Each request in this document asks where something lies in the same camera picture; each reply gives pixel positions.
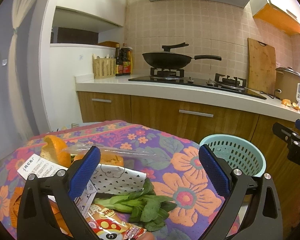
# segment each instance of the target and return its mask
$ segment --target green leafy vegetable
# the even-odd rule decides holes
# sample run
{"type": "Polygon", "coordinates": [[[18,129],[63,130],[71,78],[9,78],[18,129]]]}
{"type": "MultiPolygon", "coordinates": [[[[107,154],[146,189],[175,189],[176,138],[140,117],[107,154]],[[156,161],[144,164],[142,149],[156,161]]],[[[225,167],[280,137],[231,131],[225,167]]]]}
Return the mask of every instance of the green leafy vegetable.
{"type": "Polygon", "coordinates": [[[150,232],[157,231],[165,226],[168,212],[177,204],[171,202],[171,197],[157,196],[149,178],[145,179],[143,188],[143,191],[116,195],[109,199],[96,198],[94,203],[119,212],[131,213],[129,222],[140,223],[150,232]]]}
{"type": "Polygon", "coordinates": [[[157,224],[154,221],[150,221],[150,222],[145,223],[144,227],[149,232],[153,232],[153,231],[157,231],[157,230],[163,228],[165,225],[166,225],[165,222],[161,222],[160,224],[157,224]]]}
{"type": "Polygon", "coordinates": [[[161,203],[161,208],[166,212],[170,212],[171,210],[174,210],[176,207],[177,204],[170,201],[164,201],[161,203]]]}
{"type": "Polygon", "coordinates": [[[139,222],[142,214],[142,208],[133,207],[131,216],[129,217],[129,222],[139,222]]]}
{"type": "Polygon", "coordinates": [[[143,208],[140,221],[150,222],[158,217],[158,212],[160,209],[160,202],[155,199],[147,199],[147,204],[143,208]]]}

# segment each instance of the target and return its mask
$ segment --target beige wall tile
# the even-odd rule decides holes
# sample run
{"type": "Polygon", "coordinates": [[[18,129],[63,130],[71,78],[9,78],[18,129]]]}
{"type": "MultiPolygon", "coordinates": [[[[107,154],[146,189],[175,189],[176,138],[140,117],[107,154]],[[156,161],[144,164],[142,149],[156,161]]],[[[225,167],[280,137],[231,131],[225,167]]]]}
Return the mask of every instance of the beige wall tile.
{"type": "Polygon", "coordinates": [[[222,61],[192,60],[186,71],[246,78],[247,38],[275,48],[281,65],[300,69],[300,35],[289,37],[274,26],[252,17],[245,8],[203,0],[127,0],[125,41],[134,48],[134,68],[150,68],[142,53],[160,50],[162,45],[187,42],[174,52],[221,56],[222,61]]]}

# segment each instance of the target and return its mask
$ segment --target wooden cabinet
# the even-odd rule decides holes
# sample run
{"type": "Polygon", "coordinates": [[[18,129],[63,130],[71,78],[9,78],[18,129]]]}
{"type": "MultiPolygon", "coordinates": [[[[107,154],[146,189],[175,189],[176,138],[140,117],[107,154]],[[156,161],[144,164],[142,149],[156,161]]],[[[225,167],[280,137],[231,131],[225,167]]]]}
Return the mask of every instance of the wooden cabinet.
{"type": "Polygon", "coordinates": [[[139,123],[199,143],[225,133],[250,140],[258,114],[196,103],[131,96],[132,123],[139,123]]]}
{"type": "Polygon", "coordinates": [[[294,213],[294,203],[300,192],[300,166],[287,159],[287,144],[272,132],[275,122],[300,134],[293,122],[260,115],[251,143],[263,153],[266,159],[266,172],[274,180],[282,210],[284,235],[287,235],[292,223],[295,222],[293,221],[295,217],[291,214],[294,213]]]}
{"type": "Polygon", "coordinates": [[[300,5],[297,0],[250,0],[254,18],[264,20],[288,35],[300,33],[300,5]]]}
{"type": "Polygon", "coordinates": [[[78,91],[83,122],[123,120],[131,122],[129,95],[78,91]]]}

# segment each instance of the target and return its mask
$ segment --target rice cooker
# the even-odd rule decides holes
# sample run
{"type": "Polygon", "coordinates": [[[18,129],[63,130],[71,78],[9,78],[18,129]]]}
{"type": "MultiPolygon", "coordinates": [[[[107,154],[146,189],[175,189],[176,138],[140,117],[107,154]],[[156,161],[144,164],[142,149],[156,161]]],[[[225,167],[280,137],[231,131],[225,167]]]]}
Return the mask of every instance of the rice cooker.
{"type": "Polygon", "coordinates": [[[291,103],[300,101],[300,73],[289,67],[276,68],[274,95],[291,103]]]}

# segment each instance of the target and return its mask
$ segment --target light blue plastic basket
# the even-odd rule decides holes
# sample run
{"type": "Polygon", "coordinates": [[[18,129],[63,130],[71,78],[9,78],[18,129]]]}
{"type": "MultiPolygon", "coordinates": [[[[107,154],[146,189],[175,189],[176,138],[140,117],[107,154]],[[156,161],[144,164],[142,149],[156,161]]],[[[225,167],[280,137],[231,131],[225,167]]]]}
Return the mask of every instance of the light blue plastic basket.
{"type": "Polygon", "coordinates": [[[203,138],[200,146],[203,144],[209,145],[232,169],[239,168],[246,175],[261,177],[266,170],[266,160],[259,149],[237,136],[214,134],[203,138]]]}

